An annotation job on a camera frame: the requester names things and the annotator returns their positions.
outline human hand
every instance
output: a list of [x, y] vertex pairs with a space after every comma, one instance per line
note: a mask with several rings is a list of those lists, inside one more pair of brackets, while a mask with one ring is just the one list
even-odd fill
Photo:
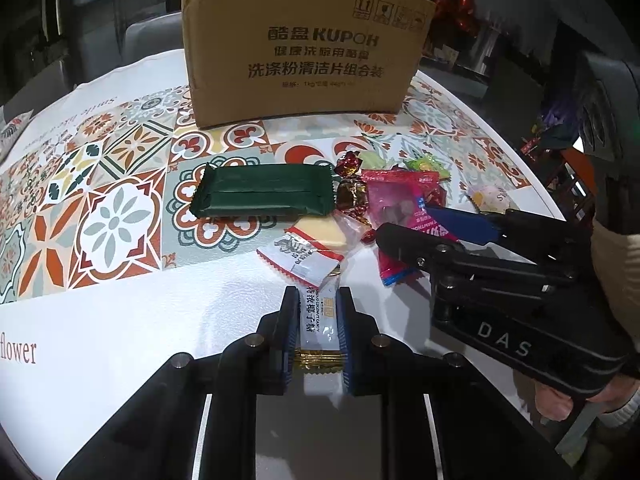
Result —
[[[574, 408], [572, 398], [551, 386], [534, 380], [536, 387], [536, 409], [542, 416], [551, 420], [565, 420]], [[640, 381], [626, 375], [616, 375], [596, 396], [587, 399], [589, 402], [603, 402], [604, 413], [614, 412], [622, 408], [640, 388]]]

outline white knit cuff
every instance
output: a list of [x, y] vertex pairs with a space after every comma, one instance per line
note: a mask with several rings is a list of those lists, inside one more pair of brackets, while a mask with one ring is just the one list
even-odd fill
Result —
[[598, 419], [606, 428], [618, 428], [630, 421], [638, 411], [638, 408], [640, 408], [640, 388], [636, 390], [634, 396], [622, 408], [617, 409], [615, 412], [601, 413], [598, 415]]

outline brown cardboard box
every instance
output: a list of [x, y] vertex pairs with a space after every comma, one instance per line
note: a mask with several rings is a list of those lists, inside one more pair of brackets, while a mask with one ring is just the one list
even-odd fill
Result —
[[429, 0], [182, 0], [196, 122], [397, 112], [434, 10]]

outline white tablecloth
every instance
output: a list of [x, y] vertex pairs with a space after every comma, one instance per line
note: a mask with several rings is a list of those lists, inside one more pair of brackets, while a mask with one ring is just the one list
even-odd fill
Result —
[[[517, 165], [528, 180], [526, 186], [511, 192], [521, 209], [562, 218], [535, 176], [480, 117], [435, 81], [420, 73], [416, 81], [441, 92]], [[184, 53], [176, 50], [80, 85], [34, 118], [0, 173], [47, 139], [64, 130], [74, 132], [78, 124], [98, 112], [186, 84]], [[28, 364], [26, 359], [0, 359], [0, 422], [41, 478], [55, 478], [95, 431], [174, 352], [189, 352], [196, 358], [220, 352], [233, 340], [253, 332], [263, 314], [277, 310], [285, 286], [284, 280], [260, 261], [255, 251], [165, 270], [106, 280], [61, 294], [34, 294], [31, 299], [20, 297], [19, 301], [0, 305], [4, 341], [27, 344], [30, 350], [22, 354], [29, 359]], [[385, 288], [377, 276], [378, 265], [371, 249], [361, 249], [345, 265], [341, 285], [351, 287], [357, 309], [375, 316], [382, 332], [404, 340], [416, 351], [464, 352], [528, 416], [510, 368], [441, 333], [431, 333], [427, 277], [417, 284]], [[315, 386], [315, 391], [332, 391], [330, 380], [328, 384]], [[300, 441], [292, 439], [300, 437], [304, 441], [301, 435], [313, 433], [305, 425], [305, 408], [300, 404], [303, 401], [290, 401], [297, 415], [288, 422], [283, 420], [285, 412], [279, 402], [281, 399], [261, 399], [258, 403], [266, 413], [258, 414], [258, 422], [264, 428], [277, 427], [282, 432], [280, 440], [273, 440], [275, 430], [263, 432], [266, 439], [271, 439], [268, 442], [260, 440], [258, 432], [258, 453], [262, 455], [258, 478], [297, 476], [300, 461], [294, 455], [303, 452], [303, 448]], [[341, 446], [348, 447], [347, 440], [358, 441], [350, 454], [353, 460], [378, 455], [375, 403], [358, 404], [335, 395], [318, 402], [319, 413], [324, 413], [324, 418], [335, 424], [335, 431], [342, 433]], [[317, 414], [313, 421], [320, 418]], [[356, 425], [361, 437], [356, 436], [356, 430], [348, 430], [349, 425]], [[288, 446], [289, 452], [274, 452], [274, 442]], [[375, 460], [371, 463], [370, 468], [359, 469], [362, 477], [376, 470]], [[323, 474], [323, 478], [334, 476], [330, 468]]]

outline patterned tablecloth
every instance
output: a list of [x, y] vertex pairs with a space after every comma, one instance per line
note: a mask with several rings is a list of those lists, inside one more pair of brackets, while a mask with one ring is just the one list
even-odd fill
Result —
[[415, 77], [398, 114], [332, 114], [195, 125], [188, 86], [85, 119], [0, 176], [0, 301], [34, 298], [254, 251], [288, 224], [198, 220], [189, 211], [206, 164], [329, 164], [347, 150], [385, 160], [431, 153], [450, 170], [447, 205], [469, 185], [530, 181], [467, 113]]
[[[220, 352], [279, 306], [286, 283], [255, 248], [288, 224], [194, 218], [188, 206], [207, 163], [334, 165], [347, 150], [398, 162], [432, 153], [452, 174], [449, 206], [471, 209], [468, 186], [497, 184], [521, 209], [561, 218], [506, 143], [421, 73], [398, 114], [210, 130], [194, 124], [186, 83], [182, 51], [116, 69], [39, 113], [0, 167], [0, 422], [43, 479], [55, 478], [171, 354]], [[385, 288], [372, 249], [362, 248], [340, 280], [382, 332], [416, 351], [464, 352], [527, 416], [508, 367], [431, 333], [427, 276]], [[333, 410], [318, 420], [342, 418]], [[347, 439], [337, 447], [362, 442], [351, 427], [375, 436], [365, 420], [378, 418], [363, 414], [336, 430]], [[376, 454], [374, 440], [363, 461]]]

